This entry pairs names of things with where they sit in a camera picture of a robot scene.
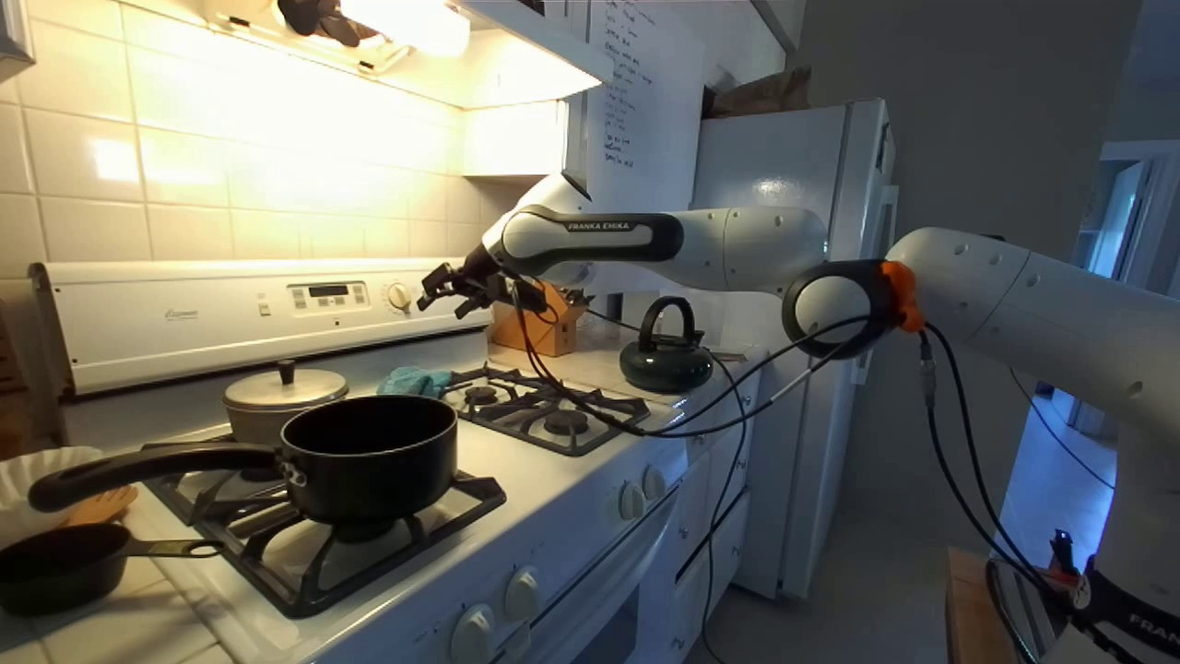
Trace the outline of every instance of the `white control knob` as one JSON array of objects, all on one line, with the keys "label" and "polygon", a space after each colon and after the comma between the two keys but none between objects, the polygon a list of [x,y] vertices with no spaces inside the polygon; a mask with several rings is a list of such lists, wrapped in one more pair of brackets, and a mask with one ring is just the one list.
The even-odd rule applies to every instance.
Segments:
[{"label": "white control knob", "polygon": [[532,620],[540,614],[540,584],[536,567],[522,567],[504,592],[504,616],[510,623]]},{"label": "white control knob", "polygon": [[643,495],[648,497],[648,500],[660,500],[667,492],[668,480],[664,480],[663,473],[655,466],[649,466],[643,472]]},{"label": "white control knob", "polygon": [[631,482],[624,484],[618,494],[618,515],[624,521],[634,521],[643,517],[643,491]]},{"label": "white control knob", "polygon": [[409,311],[409,302],[414,298],[409,287],[400,281],[386,289],[385,297],[389,300],[393,308],[401,309],[402,313]]},{"label": "white control knob", "polygon": [[487,664],[492,660],[492,632],[496,616],[492,607],[477,604],[459,618],[451,635],[451,662],[453,664]]}]

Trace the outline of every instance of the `range hood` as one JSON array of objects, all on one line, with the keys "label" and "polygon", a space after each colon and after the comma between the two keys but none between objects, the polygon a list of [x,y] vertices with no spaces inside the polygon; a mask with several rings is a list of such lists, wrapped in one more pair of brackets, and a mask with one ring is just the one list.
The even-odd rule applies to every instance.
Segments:
[{"label": "range hood", "polygon": [[[373,11],[396,13],[418,4],[433,5],[426,8],[470,25],[470,35],[463,34],[465,45],[450,55],[432,54],[414,44],[411,27],[408,34],[399,34],[342,14],[350,7],[369,9],[366,17]],[[461,109],[560,99],[609,83],[614,72],[607,53],[568,32],[563,21],[546,19],[518,0],[345,0],[327,2],[335,15],[320,25],[328,29],[300,34],[291,27],[294,12],[324,7],[316,0],[204,0],[204,18],[212,29]],[[299,20],[295,24],[310,32]],[[356,39],[349,39],[349,32]]]}]

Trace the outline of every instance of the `silver pot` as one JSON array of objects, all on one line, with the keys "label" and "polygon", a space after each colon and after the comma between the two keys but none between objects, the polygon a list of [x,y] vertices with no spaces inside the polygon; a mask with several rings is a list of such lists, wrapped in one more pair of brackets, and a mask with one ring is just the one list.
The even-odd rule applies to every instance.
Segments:
[{"label": "silver pot", "polygon": [[225,389],[222,403],[237,442],[277,449],[288,420],[348,395],[348,382],[334,372],[303,369],[296,376],[293,361],[277,366],[277,372],[243,379]]}]

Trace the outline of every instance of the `wooden spoon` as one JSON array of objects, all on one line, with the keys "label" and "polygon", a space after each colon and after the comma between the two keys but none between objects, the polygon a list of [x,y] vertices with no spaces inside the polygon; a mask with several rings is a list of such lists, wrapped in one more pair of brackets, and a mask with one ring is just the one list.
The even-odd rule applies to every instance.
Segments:
[{"label": "wooden spoon", "polygon": [[118,517],[139,497],[135,487],[119,487],[110,492],[84,500],[78,509],[66,519],[61,527],[81,526],[83,524],[105,524]]}]

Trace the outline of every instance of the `whiteboard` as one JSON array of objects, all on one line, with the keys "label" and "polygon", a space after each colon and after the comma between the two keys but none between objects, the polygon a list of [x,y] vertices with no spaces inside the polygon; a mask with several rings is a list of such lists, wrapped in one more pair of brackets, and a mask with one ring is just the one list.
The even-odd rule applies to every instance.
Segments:
[{"label": "whiteboard", "polygon": [[586,92],[594,211],[686,210],[693,199],[704,46],[669,2],[594,0],[590,45],[615,79]]}]

